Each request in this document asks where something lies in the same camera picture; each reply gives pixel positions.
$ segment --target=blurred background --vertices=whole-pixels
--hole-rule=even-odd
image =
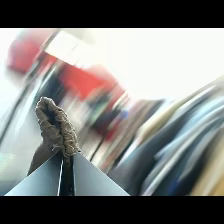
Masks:
[[[26,177],[42,141],[41,96],[66,111],[84,156],[107,174],[122,157],[115,144],[127,148],[155,111],[224,73],[223,29],[1,28],[0,38],[0,195]]]

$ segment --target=brown braided cord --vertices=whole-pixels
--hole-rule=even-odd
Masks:
[[[52,99],[41,97],[36,106],[36,115],[43,140],[52,149],[60,149],[65,157],[81,152],[78,137],[67,114]]]

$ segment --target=gray panel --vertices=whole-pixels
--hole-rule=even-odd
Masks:
[[[57,196],[62,154],[57,153],[5,196]]]
[[[129,196],[81,154],[74,155],[76,196]]]

